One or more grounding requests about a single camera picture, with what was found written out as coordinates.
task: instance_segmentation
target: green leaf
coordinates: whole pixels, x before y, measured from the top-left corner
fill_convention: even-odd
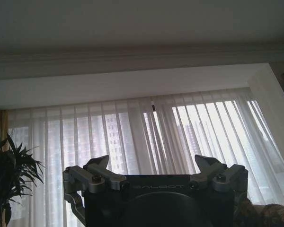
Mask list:
[[[11,149],[12,149],[13,151],[15,151],[15,150],[16,150],[16,147],[15,147],[15,144],[14,144],[13,139],[9,136],[8,133],[7,133],[7,137],[8,137],[8,142],[9,142],[9,145],[10,145]]]
[[[19,205],[22,205],[21,203],[19,203],[19,202],[17,202],[17,201],[14,201],[13,199],[9,199],[9,201],[12,201],[12,202],[15,202],[15,203],[17,203],[17,204],[19,204]]]
[[[20,146],[17,148],[17,153],[20,153],[21,147],[22,147],[22,143],[21,143]]]

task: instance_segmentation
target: potted plant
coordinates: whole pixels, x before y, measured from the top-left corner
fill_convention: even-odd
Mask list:
[[[30,185],[36,185],[36,179],[42,181],[42,164],[32,158],[30,150],[15,146],[12,138],[0,140],[0,227],[6,226],[11,217],[9,202],[15,196],[31,196]]]

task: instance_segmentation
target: sheer curtain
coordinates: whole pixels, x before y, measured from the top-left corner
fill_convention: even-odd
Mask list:
[[[12,204],[11,227],[81,226],[62,171],[105,154],[131,175],[197,173],[194,154],[242,164],[254,203],[284,204],[284,161],[248,88],[13,110],[9,132],[45,165],[44,185]]]

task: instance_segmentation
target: white ceiling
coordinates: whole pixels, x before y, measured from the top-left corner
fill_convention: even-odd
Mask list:
[[[0,80],[0,109],[76,104],[247,87],[268,64],[224,65]]]
[[[284,0],[0,0],[0,52],[284,43]]]

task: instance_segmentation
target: bolt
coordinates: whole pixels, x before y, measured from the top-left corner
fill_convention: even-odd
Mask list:
[[[226,181],[226,176],[223,174],[218,174],[217,176],[217,181],[219,182],[225,182]]]
[[[189,183],[189,188],[192,189],[192,190],[196,190],[196,189],[198,189],[198,187],[199,187],[199,183],[197,181],[191,181]]]
[[[93,181],[93,183],[100,183],[101,182],[101,176],[93,175],[91,180]]]

